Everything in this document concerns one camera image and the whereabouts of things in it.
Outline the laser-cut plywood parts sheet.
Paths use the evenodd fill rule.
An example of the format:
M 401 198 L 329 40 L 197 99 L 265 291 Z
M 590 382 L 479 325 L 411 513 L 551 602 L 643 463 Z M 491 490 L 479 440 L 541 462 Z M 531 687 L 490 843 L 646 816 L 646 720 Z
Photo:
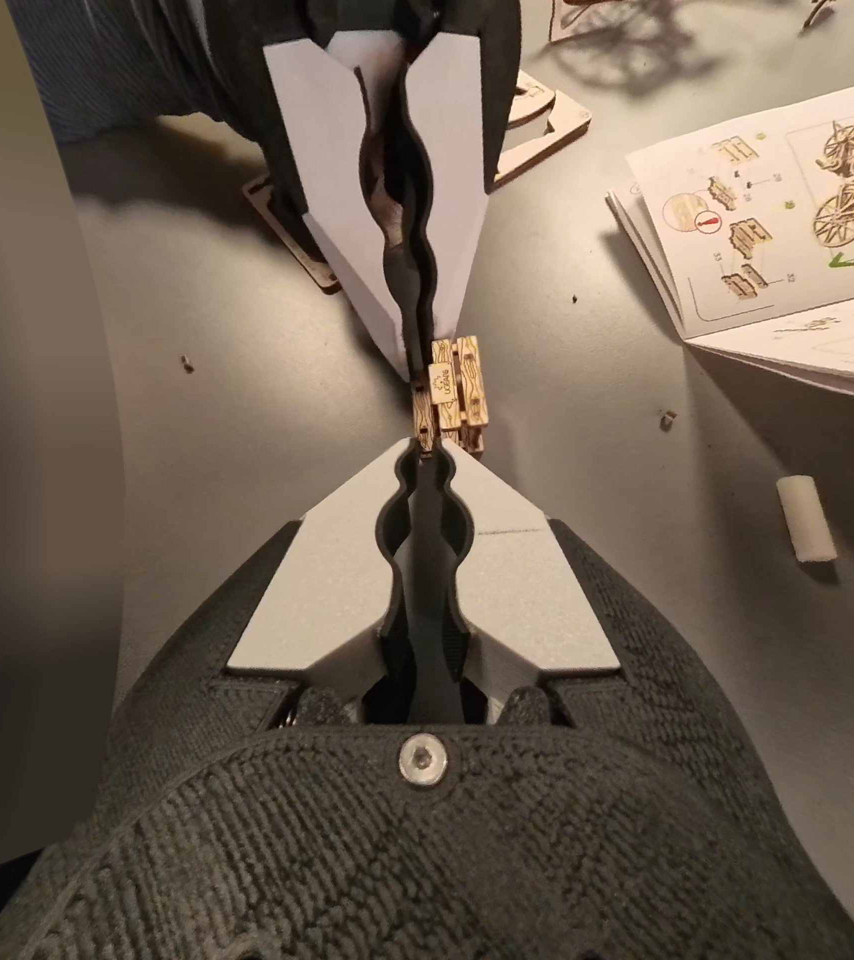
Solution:
M 494 189 L 505 186 L 583 136 L 591 119 L 591 112 L 563 91 L 553 90 L 520 71 L 507 129 L 532 124 L 537 136 L 501 151 Z M 270 177 L 260 175 L 242 186 L 241 191 L 315 285 L 326 294 L 339 291 L 340 282 L 304 223 L 294 214 L 282 211 L 276 202 Z

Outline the small wooden model piece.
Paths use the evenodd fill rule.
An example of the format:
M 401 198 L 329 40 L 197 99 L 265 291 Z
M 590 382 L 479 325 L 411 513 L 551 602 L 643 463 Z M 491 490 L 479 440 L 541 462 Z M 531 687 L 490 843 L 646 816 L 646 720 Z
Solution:
M 438 440 L 436 408 L 423 378 L 412 380 L 410 387 L 413 434 L 419 444 L 420 457 L 426 459 L 433 454 Z

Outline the white foam cylinder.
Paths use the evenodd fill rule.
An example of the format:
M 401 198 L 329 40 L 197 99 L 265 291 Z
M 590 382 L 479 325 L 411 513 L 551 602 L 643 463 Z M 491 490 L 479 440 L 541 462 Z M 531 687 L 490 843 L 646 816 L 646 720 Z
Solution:
M 838 551 L 814 478 L 785 476 L 776 481 L 776 490 L 796 560 L 835 562 Z

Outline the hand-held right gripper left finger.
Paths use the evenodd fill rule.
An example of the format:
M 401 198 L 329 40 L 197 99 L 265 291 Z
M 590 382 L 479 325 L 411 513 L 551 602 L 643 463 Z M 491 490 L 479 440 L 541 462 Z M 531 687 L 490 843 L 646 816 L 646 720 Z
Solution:
M 238 675 L 381 679 L 382 630 L 397 608 L 397 547 L 384 515 L 405 503 L 399 469 L 418 459 L 401 439 L 319 501 L 293 539 L 226 661 Z

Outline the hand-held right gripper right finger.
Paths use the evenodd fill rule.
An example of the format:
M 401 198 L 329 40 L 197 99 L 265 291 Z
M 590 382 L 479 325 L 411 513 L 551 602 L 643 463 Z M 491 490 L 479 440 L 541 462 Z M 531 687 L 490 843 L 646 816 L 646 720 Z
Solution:
M 467 635 L 461 676 L 502 711 L 520 688 L 621 664 L 549 518 L 460 447 L 442 449 L 455 546 L 452 606 Z

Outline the person's left forearm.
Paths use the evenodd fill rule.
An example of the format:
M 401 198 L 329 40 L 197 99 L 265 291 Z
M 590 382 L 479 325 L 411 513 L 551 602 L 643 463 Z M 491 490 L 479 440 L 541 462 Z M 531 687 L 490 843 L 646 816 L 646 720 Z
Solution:
M 204 108 L 196 61 L 172 29 L 184 26 L 179 3 L 6 6 L 58 147 Z

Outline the wooden bicycle model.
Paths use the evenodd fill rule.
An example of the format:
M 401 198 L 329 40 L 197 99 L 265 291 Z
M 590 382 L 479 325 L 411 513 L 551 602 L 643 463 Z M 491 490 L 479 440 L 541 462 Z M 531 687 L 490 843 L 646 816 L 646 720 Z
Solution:
M 709 12 L 803 16 L 800 30 L 812 27 L 831 1 L 554 1 L 548 42 L 571 44 L 590 39 L 651 41 L 683 30 L 694 15 Z

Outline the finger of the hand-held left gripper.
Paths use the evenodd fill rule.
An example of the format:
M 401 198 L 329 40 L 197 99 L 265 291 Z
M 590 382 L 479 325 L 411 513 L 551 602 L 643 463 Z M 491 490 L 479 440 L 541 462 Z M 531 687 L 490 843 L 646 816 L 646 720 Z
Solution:
M 306 203 L 303 222 L 375 346 L 403 379 L 409 366 L 400 307 L 385 278 L 386 236 L 362 183 L 371 127 L 378 128 L 404 62 L 395 30 L 337 30 L 263 47 Z
M 489 202 L 479 38 L 438 32 L 404 72 L 400 111 L 411 150 L 419 375 L 431 363 L 432 343 L 457 331 Z

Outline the white instruction booklet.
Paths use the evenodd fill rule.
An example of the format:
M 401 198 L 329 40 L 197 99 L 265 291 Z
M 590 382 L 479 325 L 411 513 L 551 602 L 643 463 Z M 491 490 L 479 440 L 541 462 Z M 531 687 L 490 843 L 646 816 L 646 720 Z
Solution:
M 627 163 L 606 202 L 680 339 L 854 396 L 854 86 Z

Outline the wooden slatted crate model part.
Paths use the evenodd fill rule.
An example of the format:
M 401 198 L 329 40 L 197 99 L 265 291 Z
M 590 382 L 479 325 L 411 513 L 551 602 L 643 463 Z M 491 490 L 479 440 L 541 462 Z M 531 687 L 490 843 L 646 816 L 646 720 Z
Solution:
M 428 387 L 438 436 L 481 457 L 490 415 L 478 338 L 434 340 Z

